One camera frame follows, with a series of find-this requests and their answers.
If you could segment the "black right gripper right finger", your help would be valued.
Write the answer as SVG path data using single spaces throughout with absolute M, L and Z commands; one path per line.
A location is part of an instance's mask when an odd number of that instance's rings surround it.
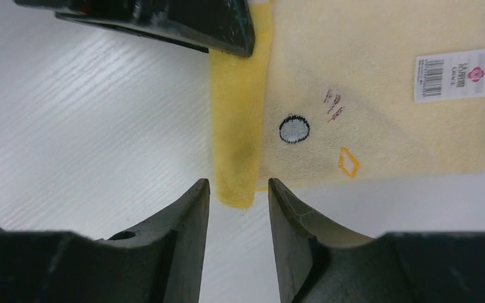
M 485 232 L 370 238 L 268 181 L 282 302 L 485 302 Z

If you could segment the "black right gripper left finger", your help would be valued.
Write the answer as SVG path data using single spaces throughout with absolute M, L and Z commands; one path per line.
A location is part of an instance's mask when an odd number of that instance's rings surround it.
M 198 302 L 209 206 L 200 179 L 108 239 L 0 228 L 0 302 Z

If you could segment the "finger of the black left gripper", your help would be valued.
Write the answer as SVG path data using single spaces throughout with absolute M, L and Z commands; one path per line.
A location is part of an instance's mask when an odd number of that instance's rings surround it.
M 253 54 L 255 33 L 247 1 L 15 0 L 52 11 L 57 19 L 208 52 Z

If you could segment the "yellow cloth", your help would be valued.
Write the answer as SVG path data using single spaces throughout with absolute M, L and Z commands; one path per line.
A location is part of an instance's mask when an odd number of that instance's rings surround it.
M 254 53 L 211 51 L 214 181 L 485 172 L 485 1 L 251 1 Z

